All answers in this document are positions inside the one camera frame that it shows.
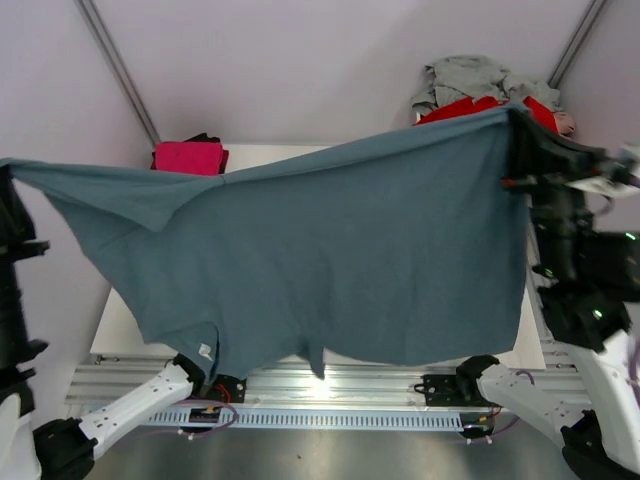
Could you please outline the blue grey t shirt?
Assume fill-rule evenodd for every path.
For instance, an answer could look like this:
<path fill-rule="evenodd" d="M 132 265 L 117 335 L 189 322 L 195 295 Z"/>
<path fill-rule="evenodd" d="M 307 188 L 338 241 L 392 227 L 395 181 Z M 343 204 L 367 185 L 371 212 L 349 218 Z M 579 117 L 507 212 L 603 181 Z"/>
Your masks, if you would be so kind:
<path fill-rule="evenodd" d="M 516 342 L 527 202 L 500 184 L 515 105 L 219 176 L 6 158 L 143 339 L 243 378 L 332 351 L 420 366 Z"/>

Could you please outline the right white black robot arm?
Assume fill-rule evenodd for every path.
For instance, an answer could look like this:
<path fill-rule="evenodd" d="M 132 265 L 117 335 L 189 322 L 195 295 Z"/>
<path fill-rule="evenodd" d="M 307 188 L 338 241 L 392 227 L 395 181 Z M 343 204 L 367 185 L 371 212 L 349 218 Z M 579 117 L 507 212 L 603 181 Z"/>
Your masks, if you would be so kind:
<path fill-rule="evenodd" d="M 542 317 L 566 347 L 589 397 L 566 404 L 489 355 L 464 362 L 455 391 L 467 404 L 502 406 L 558 445 L 581 479 L 639 475 L 639 333 L 627 305 L 639 299 L 639 235 L 598 231 L 586 197 L 639 191 L 639 150 L 617 156 L 552 133 L 513 109 L 502 186 L 529 197 Z"/>

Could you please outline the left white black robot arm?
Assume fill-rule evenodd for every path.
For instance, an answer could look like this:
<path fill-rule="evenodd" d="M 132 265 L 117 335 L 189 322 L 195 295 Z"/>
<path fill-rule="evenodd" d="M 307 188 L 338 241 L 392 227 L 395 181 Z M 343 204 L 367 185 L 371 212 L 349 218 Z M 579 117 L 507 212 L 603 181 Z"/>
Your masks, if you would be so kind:
<path fill-rule="evenodd" d="M 33 423 L 30 367 L 48 347 L 29 336 L 15 265 L 44 255 L 8 167 L 1 169 L 1 476 L 4 479 L 83 479 L 110 448 L 154 415 L 189 397 L 209 398 L 214 374 L 182 355 L 144 380 L 124 364 L 94 357 L 76 366 L 56 419 Z"/>

